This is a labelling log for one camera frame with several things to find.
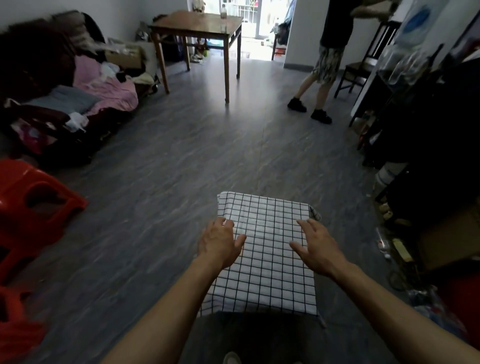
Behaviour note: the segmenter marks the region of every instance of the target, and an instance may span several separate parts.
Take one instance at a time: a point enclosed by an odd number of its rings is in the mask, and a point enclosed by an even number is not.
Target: table leg
[[[225,102],[230,103],[230,66],[229,66],[229,41],[228,36],[223,38],[223,62],[225,66]]]
[[[240,35],[237,38],[237,80],[240,79],[240,57],[241,57],[241,27],[240,27]]]
[[[155,32],[152,32],[150,36],[152,38],[153,44],[155,45],[156,56],[158,58],[158,63],[160,64],[160,70],[162,72],[163,87],[165,88],[165,92],[169,94],[170,90],[168,88],[167,73],[165,72],[165,60],[163,59],[163,50],[162,50],[162,46],[160,45],[160,36],[158,35],[158,33],[155,33]]]
[[[183,36],[181,41],[183,43],[183,56],[185,58],[185,63],[187,64],[187,71],[190,71],[190,54],[188,54],[187,37]]]
[[[275,34],[275,40],[273,41],[273,52],[272,52],[272,61],[273,58],[275,57],[275,51],[276,51],[276,40],[278,39],[278,35]]]

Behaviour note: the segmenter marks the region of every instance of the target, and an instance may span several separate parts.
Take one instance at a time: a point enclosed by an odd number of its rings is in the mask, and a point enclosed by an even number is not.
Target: patterned shorts
[[[326,84],[336,79],[345,48],[325,48],[320,46],[320,57],[312,71],[319,84]]]

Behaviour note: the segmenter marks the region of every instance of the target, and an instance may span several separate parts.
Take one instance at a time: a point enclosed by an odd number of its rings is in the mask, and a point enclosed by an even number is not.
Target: white grid cloth
[[[235,223],[247,240],[235,263],[220,272],[198,316],[214,312],[286,312],[318,315],[313,272],[289,243],[307,246],[296,220],[320,215],[308,204],[222,192],[218,215]]]

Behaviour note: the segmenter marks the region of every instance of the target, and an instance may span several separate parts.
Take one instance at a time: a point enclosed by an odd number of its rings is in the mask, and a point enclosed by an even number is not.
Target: black shoe
[[[299,112],[307,112],[307,108],[301,103],[299,98],[294,97],[290,102],[288,103],[287,107],[290,110],[295,110]]]
[[[328,116],[327,113],[322,109],[320,110],[315,109],[312,114],[312,119],[317,120],[323,124],[332,123],[332,118]]]

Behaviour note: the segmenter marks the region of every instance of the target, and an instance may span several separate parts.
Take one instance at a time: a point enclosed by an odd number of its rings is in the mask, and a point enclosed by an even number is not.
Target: dark chair
[[[395,35],[400,28],[402,23],[399,22],[382,22],[373,37],[370,46],[368,47],[367,53],[361,62],[351,63],[345,66],[345,71],[343,72],[342,79],[340,84],[335,92],[335,98],[338,96],[338,92],[345,88],[350,88],[348,93],[350,94],[355,85],[363,86],[367,79],[370,77],[373,69],[375,68],[380,55],[384,51],[385,47],[388,46],[395,38]],[[343,86],[344,81],[350,82],[349,85]]]

